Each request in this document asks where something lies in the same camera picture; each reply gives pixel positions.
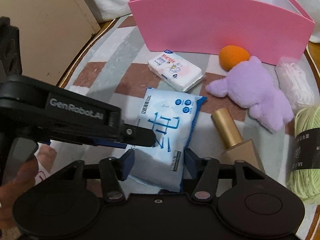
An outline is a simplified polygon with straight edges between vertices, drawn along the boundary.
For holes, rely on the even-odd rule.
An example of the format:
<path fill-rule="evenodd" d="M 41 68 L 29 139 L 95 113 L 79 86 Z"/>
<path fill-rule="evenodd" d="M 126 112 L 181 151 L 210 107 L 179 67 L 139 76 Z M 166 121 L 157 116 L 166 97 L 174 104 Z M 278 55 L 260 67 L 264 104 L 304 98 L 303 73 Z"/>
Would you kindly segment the person's left hand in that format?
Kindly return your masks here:
<path fill-rule="evenodd" d="M 13 204 L 20 195 L 35 185 L 38 171 L 38 162 L 33 156 L 21 166 L 13 180 L 1 186 L 1 230 L 15 226 L 12 215 Z"/>

